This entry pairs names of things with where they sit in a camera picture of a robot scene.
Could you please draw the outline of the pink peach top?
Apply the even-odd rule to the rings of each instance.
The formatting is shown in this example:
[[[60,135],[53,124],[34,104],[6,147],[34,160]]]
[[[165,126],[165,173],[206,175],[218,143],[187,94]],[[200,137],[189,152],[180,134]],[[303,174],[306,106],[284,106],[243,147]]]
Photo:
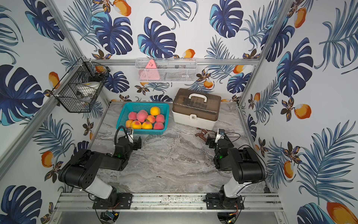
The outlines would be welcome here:
[[[147,113],[147,111],[145,111],[145,110],[141,110],[141,111],[139,111],[139,112],[137,113],[137,120],[138,120],[140,123],[145,122],[146,119],[147,119],[147,117],[148,117],[148,113]]]

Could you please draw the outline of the teal plastic basket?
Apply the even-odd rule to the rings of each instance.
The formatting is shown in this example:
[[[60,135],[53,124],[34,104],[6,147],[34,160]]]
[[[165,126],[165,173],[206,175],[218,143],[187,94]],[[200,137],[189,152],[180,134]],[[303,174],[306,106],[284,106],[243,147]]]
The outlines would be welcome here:
[[[162,135],[168,127],[169,122],[169,105],[166,103],[138,103],[138,102],[129,102],[124,104],[122,111],[119,115],[117,120],[116,129],[120,126],[125,126],[125,122],[128,120],[128,115],[130,112],[138,113],[141,110],[145,110],[148,113],[152,107],[158,107],[161,111],[161,114],[165,117],[164,128],[162,130],[143,130],[143,129],[136,129],[134,130],[134,134],[142,134],[142,135]]]

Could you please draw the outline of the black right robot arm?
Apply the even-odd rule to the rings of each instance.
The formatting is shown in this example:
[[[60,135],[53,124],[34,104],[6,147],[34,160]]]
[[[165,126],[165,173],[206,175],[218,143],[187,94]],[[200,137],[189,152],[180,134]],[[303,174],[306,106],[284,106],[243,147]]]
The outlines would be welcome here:
[[[264,165],[249,146],[235,148],[229,138],[208,137],[206,145],[214,149],[214,166],[219,171],[230,171],[231,179],[218,193],[208,193],[203,200],[208,210],[234,210],[244,208],[241,193],[251,184],[266,178]]]

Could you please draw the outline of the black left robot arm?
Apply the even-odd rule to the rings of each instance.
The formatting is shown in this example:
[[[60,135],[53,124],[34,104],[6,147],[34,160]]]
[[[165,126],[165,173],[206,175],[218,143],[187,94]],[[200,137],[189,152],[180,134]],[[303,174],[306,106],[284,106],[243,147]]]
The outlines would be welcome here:
[[[141,149],[142,140],[120,137],[115,142],[114,154],[105,154],[88,149],[80,149],[60,170],[58,179],[71,187],[79,188],[93,195],[93,209],[128,210],[132,194],[119,193],[117,189],[98,176],[99,169],[123,171],[128,165],[131,153]]]

